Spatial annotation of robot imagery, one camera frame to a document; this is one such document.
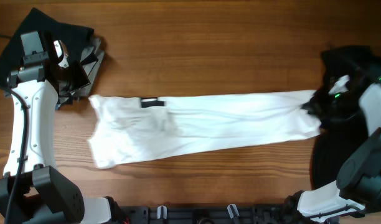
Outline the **white t-shirt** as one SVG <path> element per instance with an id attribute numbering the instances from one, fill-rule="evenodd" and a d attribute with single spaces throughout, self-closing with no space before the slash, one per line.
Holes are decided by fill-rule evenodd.
<path id="1" fill-rule="evenodd" d="M 93 95 L 97 123 L 89 139 L 95 165 L 298 141 L 319 134 L 302 109 L 311 90 L 152 99 Z"/>

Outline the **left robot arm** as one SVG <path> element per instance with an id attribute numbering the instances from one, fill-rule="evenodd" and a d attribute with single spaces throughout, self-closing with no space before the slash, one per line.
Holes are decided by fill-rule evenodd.
<path id="1" fill-rule="evenodd" d="M 121 210 L 108 197 L 86 198 L 56 167 L 53 147 L 60 66 L 65 57 L 49 33 L 20 36 L 24 57 L 3 91 L 12 96 L 12 142 L 0 179 L 5 223 L 115 223 Z"/>

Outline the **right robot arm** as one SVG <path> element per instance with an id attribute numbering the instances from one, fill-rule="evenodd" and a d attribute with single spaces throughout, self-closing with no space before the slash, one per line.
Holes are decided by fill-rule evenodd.
<path id="1" fill-rule="evenodd" d="M 335 223 L 339 217 L 381 212 L 381 65 L 364 72 L 372 84 L 359 99 L 367 140 L 343 163 L 335 181 L 288 197 L 283 223 Z"/>

